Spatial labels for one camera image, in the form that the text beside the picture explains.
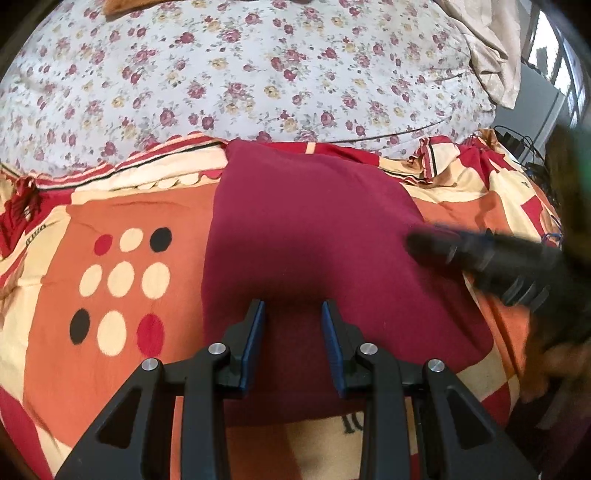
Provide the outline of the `person's right hand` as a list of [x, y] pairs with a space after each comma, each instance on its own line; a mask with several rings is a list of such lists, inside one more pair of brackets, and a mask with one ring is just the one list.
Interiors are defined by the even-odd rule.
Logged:
[[532, 330], [525, 347], [525, 366], [521, 380], [521, 400], [538, 400], [549, 390], [550, 380], [569, 385], [564, 408], [580, 418], [590, 417], [590, 343], [562, 343], [544, 349], [541, 333]]

